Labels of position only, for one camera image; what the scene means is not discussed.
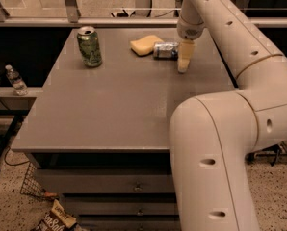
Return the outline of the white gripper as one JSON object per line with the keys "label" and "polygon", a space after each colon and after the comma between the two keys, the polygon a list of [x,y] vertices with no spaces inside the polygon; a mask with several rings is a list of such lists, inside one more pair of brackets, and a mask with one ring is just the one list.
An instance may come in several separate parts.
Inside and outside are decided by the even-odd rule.
{"label": "white gripper", "polygon": [[194,54],[195,43],[203,32],[205,25],[200,16],[184,18],[180,16],[177,22],[177,33],[183,39],[178,46],[178,72],[185,73]]}

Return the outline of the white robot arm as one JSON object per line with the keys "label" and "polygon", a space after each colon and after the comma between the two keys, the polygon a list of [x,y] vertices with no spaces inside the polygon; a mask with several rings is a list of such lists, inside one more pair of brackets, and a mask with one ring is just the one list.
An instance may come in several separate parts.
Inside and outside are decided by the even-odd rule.
{"label": "white robot arm", "polygon": [[260,231],[248,153],[287,139],[287,58],[230,0],[183,0],[177,30],[208,30],[238,88],[182,102],[170,162],[182,231]]}

